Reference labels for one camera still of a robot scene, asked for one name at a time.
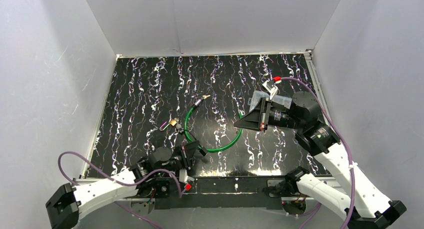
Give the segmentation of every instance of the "gold padlock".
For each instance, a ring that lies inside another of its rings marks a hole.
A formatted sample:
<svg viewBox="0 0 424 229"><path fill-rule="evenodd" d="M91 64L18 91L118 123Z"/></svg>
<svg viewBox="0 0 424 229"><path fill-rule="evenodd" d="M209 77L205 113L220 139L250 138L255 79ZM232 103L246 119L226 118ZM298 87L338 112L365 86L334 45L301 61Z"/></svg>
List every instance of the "gold padlock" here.
<svg viewBox="0 0 424 229"><path fill-rule="evenodd" d="M178 123L178 119L172 119L169 124L173 127L175 127L175 125Z"/></svg>

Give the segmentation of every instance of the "black tabletop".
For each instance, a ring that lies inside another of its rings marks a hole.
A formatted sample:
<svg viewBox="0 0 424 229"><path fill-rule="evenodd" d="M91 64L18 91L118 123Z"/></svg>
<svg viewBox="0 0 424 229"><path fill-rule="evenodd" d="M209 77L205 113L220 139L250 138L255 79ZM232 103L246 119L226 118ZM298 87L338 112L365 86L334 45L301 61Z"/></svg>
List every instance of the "black tabletop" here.
<svg viewBox="0 0 424 229"><path fill-rule="evenodd" d="M122 58L117 61L91 162L115 175L140 157L186 140L174 128L159 131L163 122L182 123L193 103L210 95L192 114L189 129L202 146L227 145L237 134L238 111L249 111L254 91L272 77L295 77L313 87L303 54L224 55ZM278 95L290 97L305 89L283 82ZM196 156L191 176L284 175L297 166L327 174L303 150L292 129L270 126L266 132L243 130L231 148ZM88 169L87 178L101 177Z"/></svg>

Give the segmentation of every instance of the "red cap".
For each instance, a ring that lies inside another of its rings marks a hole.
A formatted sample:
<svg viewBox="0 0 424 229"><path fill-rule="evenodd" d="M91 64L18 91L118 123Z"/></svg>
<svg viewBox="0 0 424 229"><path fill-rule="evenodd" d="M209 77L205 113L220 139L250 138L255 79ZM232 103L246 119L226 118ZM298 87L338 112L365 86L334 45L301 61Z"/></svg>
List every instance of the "red cap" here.
<svg viewBox="0 0 424 229"><path fill-rule="evenodd" d="M192 188L192 185L190 185L190 184L186 184L186 185L184 186L184 188L188 191L188 190L190 190L190 189Z"/></svg>

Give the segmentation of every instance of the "black marble table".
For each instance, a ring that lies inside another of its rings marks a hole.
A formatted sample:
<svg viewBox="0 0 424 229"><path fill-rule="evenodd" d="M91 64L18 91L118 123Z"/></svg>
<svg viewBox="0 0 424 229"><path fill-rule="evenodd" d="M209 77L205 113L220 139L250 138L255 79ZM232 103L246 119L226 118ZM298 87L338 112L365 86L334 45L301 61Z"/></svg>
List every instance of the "black marble table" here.
<svg viewBox="0 0 424 229"><path fill-rule="evenodd" d="M261 83L275 76L295 77L313 87L303 54L220 55L122 58L117 61L91 162L115 175L155 149L185 142L163 122L182 123L196 99L210 95L192 114L190 130L206 148L227 145L237 134L238 111ZM280 96L305 90L295 82L279 85ZM238 142L223 152L197 155L196 177L284 175L303 166L328 174L303 150L294 130L270 126L264 132L243 130ZM101 177L88 168L87 178Z"/></svg>

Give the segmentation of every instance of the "clear plastic container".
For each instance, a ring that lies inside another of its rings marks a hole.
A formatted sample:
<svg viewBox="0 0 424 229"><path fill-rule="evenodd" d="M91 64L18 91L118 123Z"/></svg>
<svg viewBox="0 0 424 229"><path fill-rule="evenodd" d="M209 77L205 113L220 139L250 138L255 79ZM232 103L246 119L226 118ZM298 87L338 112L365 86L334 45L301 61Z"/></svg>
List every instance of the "clear plastic container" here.
<svg viewBox="0 0 424 229"><path fill-rule="evenodd" d="M249 112L251 112L256 107L262 97L270 98L270 95L264 91L259 90L255 90L253 92L253 96L247 101L247 104L250 105ZM286 108L290 108L290 104L292 103L292 99L290 97L281 95L275 95L272 101L284 105Z"/></svg>

